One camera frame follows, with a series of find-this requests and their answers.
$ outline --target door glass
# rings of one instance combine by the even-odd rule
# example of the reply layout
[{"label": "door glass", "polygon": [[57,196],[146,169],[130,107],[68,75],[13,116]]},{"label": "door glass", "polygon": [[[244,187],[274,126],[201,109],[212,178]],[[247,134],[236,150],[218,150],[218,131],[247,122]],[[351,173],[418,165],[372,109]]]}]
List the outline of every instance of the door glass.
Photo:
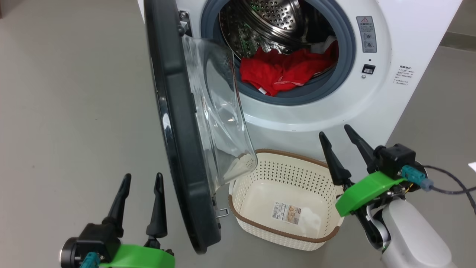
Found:
[{"label": "door glass", "polygon": [[182,38],[210,187],[216,191],[256,168],[236,87],[230,48]]}]

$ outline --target white plastic basket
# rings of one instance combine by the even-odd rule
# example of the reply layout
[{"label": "white plastic basket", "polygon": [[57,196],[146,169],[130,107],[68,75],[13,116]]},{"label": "white plastic basket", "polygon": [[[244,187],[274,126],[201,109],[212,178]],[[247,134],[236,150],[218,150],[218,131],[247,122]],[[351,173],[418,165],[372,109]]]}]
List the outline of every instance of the white plastic basket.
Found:
[{"label": "white plastic basket", "polygon": [[282,151],[256,153],[257,168],[229,187],[229,206],[241,228],[301,250],[316,250],[334,237],[344,220],[335,208],[343,190],[332,183],[327,165]]}]

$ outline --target washing machine door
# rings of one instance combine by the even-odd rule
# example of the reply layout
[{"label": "washing machine door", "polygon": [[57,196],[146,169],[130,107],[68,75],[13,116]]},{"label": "washing machine door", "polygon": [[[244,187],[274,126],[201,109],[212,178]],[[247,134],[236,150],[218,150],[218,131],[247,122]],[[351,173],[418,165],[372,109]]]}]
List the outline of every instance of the washing machine door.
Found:
[{"label": "washing machine door", "polygon": [[174,0],[145,0],[144,14],[171,176],[192,245],[205,253],[221,239],[215,191],[257,164],[234,57],[184,35]]}]

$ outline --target connector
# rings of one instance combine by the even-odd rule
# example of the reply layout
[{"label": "connector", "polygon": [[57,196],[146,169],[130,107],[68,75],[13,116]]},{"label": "connector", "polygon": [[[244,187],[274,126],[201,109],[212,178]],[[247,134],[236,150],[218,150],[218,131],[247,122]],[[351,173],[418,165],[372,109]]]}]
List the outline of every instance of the connector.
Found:
[{"label": "connector", "polygon": [[79,268],[98,268],[101,260],[96,252],[89,252]]},{"label": "connector", "polygon": [[420,186],[425,192],[429,192],[431,190],[430,187],[433,185],[433,181],[428,179],[425,174],[409,165],[402,167],[401,176],[406,178],[409,182]]}]

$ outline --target product label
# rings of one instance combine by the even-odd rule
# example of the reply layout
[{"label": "product label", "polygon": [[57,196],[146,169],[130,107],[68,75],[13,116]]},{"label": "product label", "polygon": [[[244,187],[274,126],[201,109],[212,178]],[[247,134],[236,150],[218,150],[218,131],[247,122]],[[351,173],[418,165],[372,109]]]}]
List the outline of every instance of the product label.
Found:
[{"label": "product label", "polygon": [[274,203],[273,214],[271,215],[272,218],[292,224],[298,224],[299,216],[301,216],[301,209],[299,207],[281,202]]},{"label": "product label", "polygon": [[413,78],[413,74],[415,74],[415,71],[412,70],[412,67],[400,65],[392,83],[406,86]]},{"label": "product label", "polygon": [[372,16],[358,16],[357,25],[362,40],[363,53],[377,53],[377,38],[375,36],[374,20]]}]

